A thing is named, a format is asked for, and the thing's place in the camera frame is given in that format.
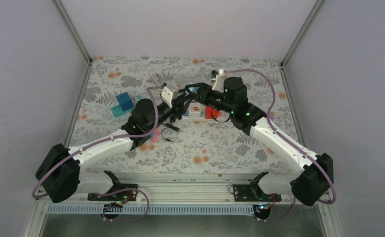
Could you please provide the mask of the white cube adapter with tiger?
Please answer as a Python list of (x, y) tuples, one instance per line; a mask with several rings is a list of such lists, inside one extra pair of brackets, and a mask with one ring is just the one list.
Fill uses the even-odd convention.
[(201, 105), (198, 103), (191, 103), (188, 107), (188, 117), (190, 119), (199, 119), (201, 117)]

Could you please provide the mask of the black power adapter with cable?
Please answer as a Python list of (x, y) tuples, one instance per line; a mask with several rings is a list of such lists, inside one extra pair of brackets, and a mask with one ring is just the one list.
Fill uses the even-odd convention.
[(177, 127), (177, 126), (174, 125), (175, 122), (176, 122), (176, 119), (175, 119), (175, 118), (171, 118), (171, 119), (169, 120), (169, 122), (166, 122), (166, 123), (163, 123), (163, 124), (162, 124), (162, 126), (163, 126), (164, 128), (163, 128), (162, 131), (161, 131), (161, 137), (162, 137), (165, 141), (167, 141), (167, 142), (170, 142), (171, 139), (169, 139), (169, 138), (167, 138), (167, 137), (164, 136), (164, 132), (165, 132), (166, 130), (170, 129), (170, 130), (173, 130), (173, 131), (175, 131), (175, 132), (180, 132), (180, 131), (181, 131), (181, 129), (180, 129), (179, 127)]

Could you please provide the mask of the red cube socket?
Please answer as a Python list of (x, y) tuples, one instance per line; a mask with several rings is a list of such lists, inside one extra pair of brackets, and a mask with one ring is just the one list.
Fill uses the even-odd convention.
[(216, 109), (206, 106), (205, 107), (205, 119), (217, 119), (219, 115), (219, 111)]

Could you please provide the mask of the dark blue cube socket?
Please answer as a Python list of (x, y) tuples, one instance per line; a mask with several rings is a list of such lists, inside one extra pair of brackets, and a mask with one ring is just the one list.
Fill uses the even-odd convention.
[(116, 99), (122, 109), (122, 111), (128, 111), (134, 108), (134, 103), (130, 97), (130, 95), (127, 92), (124, 92), (118, 96), (116, 96)]

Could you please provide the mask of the pale blue small charger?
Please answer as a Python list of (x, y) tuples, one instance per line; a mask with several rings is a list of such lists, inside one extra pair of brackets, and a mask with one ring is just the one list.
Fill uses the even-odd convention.
[(191, 84), (191, 85), (188, 85), (185, 89), (189, 94), (196, 94), (197, 90), (199, 89), (199, 85)]

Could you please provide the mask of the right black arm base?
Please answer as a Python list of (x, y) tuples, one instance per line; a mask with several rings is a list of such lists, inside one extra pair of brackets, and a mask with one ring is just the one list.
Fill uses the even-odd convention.
[(259, 188), (252, 185), (232, 184), (229, 191), (236, 202), (257, 202), (253, 205), (253, 216), (257, 220), (267, 220), (272, 207), (282, 200), (279, 194), (265, 194)]

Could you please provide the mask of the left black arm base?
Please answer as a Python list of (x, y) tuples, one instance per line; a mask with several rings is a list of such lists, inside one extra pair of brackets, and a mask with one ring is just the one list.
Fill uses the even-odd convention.
[(116, 192), (121, 189), (130, 189), (124, 192), (118, 192), (116, 194), (102, 197), (102, 196), (97, 196), (93, 193), (89, 193), (87, 196), (87, 200), (89, 201), (103, 201), (105, 204), (103, 205), (103, 210), (107, 209), (108, 207), (114, 207), (114, 208), (109, 208), (106, 210), (106, 212), (120, 212), (122, 210), (122, 207), (125, 203), (130, 202), (130, 201), (136, 201), (137, 197), (137, 191), (133, 189), (137, 189), (138, 185), (137, 184), (121, 184), (121, 185), (114, 185), (108, 192)]

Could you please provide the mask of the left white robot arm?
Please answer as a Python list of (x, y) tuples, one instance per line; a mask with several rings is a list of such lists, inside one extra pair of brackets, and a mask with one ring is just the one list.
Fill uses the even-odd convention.
[(59, 203), (74, 194), (99, 193), (108, 200), (116, 199), (120, 186), (111, 172), (90, 168), (108, 157), (142, 146), (165, 121), (181, 119), (191, 101), (192, 97), (185, 93), (161, 104), (141, 99), (127, 122), (110, 135), (70, 148), (63, 144), (53, 146), (35, 173), (38, 182), (33, 197), (49, 197), (53, 203)]

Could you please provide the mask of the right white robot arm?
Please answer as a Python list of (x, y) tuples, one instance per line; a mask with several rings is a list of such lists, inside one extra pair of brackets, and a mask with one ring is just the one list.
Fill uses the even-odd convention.
[(336, 202), (333, 159), (307, 149), (274, 125), (263, 110), (248, 101), (241, 77), (228, 77), (222, 91), (203, 82), (187, 85), (185, 90), (195, 101), (229, 113), (238, 130), (266, 145), (290, 168), (284, 174), (262, 172), (250, 188), (253, 199), (262, 201), (270, 194), (281, 194), (294, 196), (307, 206), (317, 201)]

